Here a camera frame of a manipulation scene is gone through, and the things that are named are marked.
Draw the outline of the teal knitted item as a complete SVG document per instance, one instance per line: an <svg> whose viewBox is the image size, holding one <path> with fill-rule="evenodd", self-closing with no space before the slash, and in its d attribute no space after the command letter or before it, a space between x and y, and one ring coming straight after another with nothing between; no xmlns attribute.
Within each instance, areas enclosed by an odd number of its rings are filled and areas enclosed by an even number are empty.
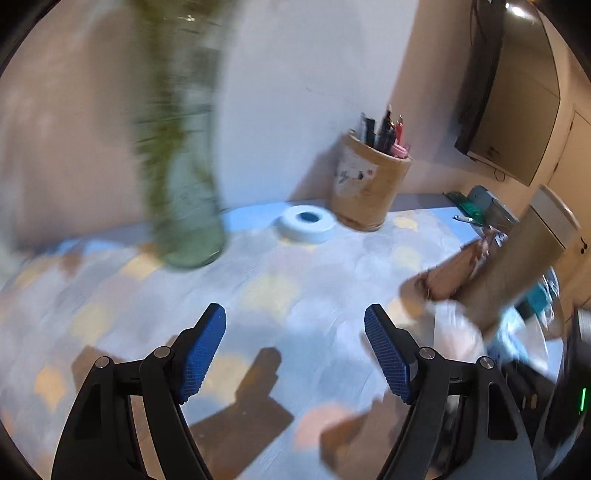
<svg viewBox="0 0 591 480"><path fill-rule="evenodd" d="M517 305L523 319L539 315L552 304L551 296L541 283L537 283Z"/></svg>

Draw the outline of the brown leather pouch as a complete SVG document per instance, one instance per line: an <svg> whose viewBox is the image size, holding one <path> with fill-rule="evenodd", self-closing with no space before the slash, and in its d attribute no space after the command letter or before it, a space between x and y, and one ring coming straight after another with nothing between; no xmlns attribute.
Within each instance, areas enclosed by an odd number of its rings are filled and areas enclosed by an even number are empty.
<svg viewBox="0 0 591 480"><path fill-rule="evenodd" d="M439 265L422 272L416 286L427 300L452 299L500 249L507 235L487 226L484 236L465 245Z"/></svg>

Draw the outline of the patterned tablecloth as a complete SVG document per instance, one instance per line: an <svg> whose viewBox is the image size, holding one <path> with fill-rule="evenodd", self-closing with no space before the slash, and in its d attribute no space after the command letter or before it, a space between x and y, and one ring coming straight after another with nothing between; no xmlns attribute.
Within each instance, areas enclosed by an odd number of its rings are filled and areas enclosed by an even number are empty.
<svg viewBox="0 0 591 480"><path fill-rule="evenodd" d="M392 213L374 233L338 227L320 245L243 218L221 258L190 271L164 266L135 232L65 242L2 290L2 423L49 477L94 361L141 359L217 303L228 327L183 408L212 475L373 479L407 407L389 391L363 312L379 303L431 344L432 308L413 293L414 277L474 237L451 208Z"/></svg>

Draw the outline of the white tape roll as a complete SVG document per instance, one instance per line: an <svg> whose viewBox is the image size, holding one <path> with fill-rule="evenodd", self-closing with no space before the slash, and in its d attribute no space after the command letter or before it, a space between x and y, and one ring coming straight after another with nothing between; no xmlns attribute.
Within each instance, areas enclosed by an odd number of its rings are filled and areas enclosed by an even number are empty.
<svg viewBox="0 0 591 480"><path fill-rule="evenodd" d="M290 241L321 244L335 232L337 219L329 210L312 205L291 206L276 220L276 229Z"/></svg>

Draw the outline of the round wooden pen holder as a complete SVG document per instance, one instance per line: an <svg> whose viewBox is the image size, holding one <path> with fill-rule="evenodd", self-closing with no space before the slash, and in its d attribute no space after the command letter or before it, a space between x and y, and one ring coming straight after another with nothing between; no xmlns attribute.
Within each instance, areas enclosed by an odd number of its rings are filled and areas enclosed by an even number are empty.
<svg viewBox="0 0 591 480"><path fill-rule="evenodd" d="M412 165L366 145L353 133L342 137L329 210L353 230L372 232L385 223Z"/></svg>

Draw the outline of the pens in holder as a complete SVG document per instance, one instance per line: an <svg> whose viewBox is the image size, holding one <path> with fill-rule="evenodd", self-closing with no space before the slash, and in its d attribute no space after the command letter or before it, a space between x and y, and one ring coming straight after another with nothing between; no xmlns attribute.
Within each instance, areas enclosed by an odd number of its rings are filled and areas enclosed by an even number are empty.
<svg viewBox="0 0 591 480"><path fill-rule="evenodd" d="M373 148L377 152L394 158L409 159L411 145L403 145L404 119L399 116L394 119L392 105L389 104L380 122L361 114L360 122L352 135L360 142Z"/></svg>

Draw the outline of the wall mounted television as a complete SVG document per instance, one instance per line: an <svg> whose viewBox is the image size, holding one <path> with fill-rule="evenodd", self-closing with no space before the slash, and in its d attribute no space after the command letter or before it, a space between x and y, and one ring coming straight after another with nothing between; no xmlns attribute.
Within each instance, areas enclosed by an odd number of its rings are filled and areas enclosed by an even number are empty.
<svg viewBox="0 0 591 480"><path fill-rule="evenodd" d="M474 1L470 26L455 148L529 186L560 106L545 26L529 1Z"/></svg>

